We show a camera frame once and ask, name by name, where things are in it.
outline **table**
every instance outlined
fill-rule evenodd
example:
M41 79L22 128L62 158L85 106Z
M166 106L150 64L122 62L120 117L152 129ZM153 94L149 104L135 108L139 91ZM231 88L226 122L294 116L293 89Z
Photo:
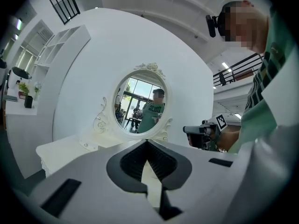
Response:
M127 129L127 126L128 126L128 124L129 124L130 120L131 120L131 121L135 120L135 122L137 121L139 124L140 124L140 122L141 122L141 119L129 118L128 121L127 121L127 124L126 124L126 126L125 126L125 129Z
M6 101L7 138L23 177L28 178L42 169L36 147L49 141L40 130L40 127L47 126L43 117L37 116L38 102L34 100L31 109L25 108L25 100L19 98L18 91L17 87L7 91L8 95L18 99L17 102Z
M96 151L109 148L121 143L131 143L132 145L140 140L124 141L111 135L110 133L96 133L91 130L82 134L75 134L66 138L40 145L36 148L39 162L45 170L46 177L57 172L59 169L73 161L74 159L88 154L91 149L85 147L84 144L90 146L99 146Z

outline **person in mirror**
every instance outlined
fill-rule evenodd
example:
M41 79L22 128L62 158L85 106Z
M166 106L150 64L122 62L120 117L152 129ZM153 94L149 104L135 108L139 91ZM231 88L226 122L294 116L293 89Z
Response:
M160 120L161 114L164 112L165 105L164 90L156 89L153 91L153 102L149 102L143 106L143 118L140 122L137 133L144 133L150 130Z
M137 114L137 112L140 111L139 107L140 107L140 105L137 105L136 108L133 109L133 118L136 118L136 119L139 118L139 114ZM131 128L134 127L134 123L135 123L135 130L137 130L139 121L132 119Z
M276 121L261 93L283 67L295 47L295 40L274 7L270 8L268 17L245 0L225 4L217 25L226 42L237 41L242 47L264 54L248 93L240 131L223 132L216 142L218 148L238 153L242 144L268 135L276 128Z
M115 97L114 100L114 111L116 112L118 109L121 109L120 103L121 103L121 96L119 95L119 92L121 91L121 89L119 88L117 91L117 95Z

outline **black metal railing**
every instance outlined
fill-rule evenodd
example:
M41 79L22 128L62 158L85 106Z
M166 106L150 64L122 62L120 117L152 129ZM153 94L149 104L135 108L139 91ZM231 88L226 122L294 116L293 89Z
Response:
M64 24L80 14L75 0L50 0L50 3Z
M254 72L259 69L262 62L263 56L257 53L239 61L227 69L224 69L213 75L214 87L218 85L224 86L227 83L238 81L243 77L254 75Z

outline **grey floor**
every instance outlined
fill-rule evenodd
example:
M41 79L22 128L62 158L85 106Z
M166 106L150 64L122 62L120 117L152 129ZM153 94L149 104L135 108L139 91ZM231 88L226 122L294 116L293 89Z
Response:
M21 191L25 195L29 195L32 189L40 181L45 179L44 170L41 170L26 179L23 178L14 159L13 151L7 139L7 133L3 129L0 130L0 163L10 186Z

